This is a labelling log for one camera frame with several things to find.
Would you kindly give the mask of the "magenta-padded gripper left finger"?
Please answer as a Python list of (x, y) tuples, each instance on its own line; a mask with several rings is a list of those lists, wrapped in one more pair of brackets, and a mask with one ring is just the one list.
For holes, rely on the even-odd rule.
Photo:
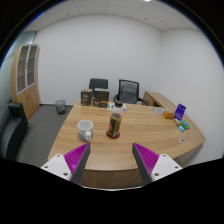
[(42, 166), (42, 169), (79, 185), (89, 154), (90, 144), (86, 143), (65, 155), (56, 154)]

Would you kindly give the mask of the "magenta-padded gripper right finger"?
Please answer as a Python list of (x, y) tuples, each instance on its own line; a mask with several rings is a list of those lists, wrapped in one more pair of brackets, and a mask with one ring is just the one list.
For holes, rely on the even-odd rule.
[(144, 184), (152, 183), (182, 169), (169, 155), (157, 154), (137, 143), (132, 145), (132, 153)]

